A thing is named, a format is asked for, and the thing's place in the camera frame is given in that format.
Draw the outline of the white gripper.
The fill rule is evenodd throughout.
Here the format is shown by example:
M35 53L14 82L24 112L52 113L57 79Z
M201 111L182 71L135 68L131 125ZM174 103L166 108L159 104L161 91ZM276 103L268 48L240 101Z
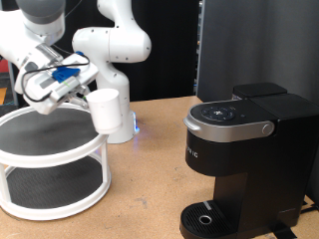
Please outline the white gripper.
M15 91L39 114L48 115L60 104L87 108L85 97L91 90L88 84L98 68L83 54L62 57L30 56L21 66Z

